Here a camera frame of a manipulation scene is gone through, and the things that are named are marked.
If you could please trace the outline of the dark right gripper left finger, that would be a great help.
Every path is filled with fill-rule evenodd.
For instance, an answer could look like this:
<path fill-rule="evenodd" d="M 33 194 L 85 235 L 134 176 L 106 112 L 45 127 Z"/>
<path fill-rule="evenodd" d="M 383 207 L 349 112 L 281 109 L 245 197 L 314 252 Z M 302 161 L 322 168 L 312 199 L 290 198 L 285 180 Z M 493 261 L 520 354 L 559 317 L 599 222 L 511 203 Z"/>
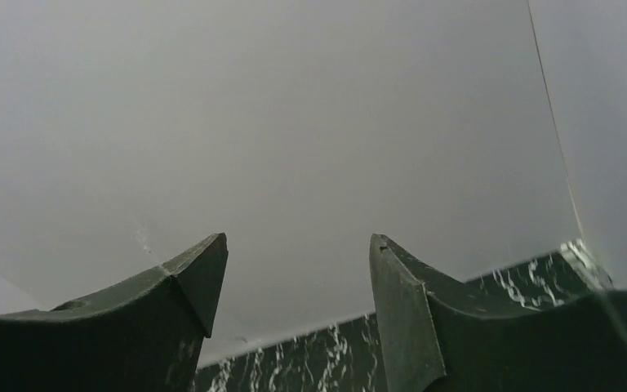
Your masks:
<path fill-rule="evenodd" d="M 212 334 L 225 234 L 56 306 L 0 314 L 0 391 L 187 391 Z"/>

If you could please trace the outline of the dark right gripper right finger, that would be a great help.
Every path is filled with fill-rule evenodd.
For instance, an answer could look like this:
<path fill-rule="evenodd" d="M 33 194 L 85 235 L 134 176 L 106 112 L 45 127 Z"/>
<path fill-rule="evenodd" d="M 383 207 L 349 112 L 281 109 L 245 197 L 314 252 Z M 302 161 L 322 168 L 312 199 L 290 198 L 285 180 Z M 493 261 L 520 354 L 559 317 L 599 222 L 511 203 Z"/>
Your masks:
<path fill-rule="evenodd" d="M 585 245 L 461 282 L 370 242 L 391 391 L 627 391 L 627 291 Z"/>

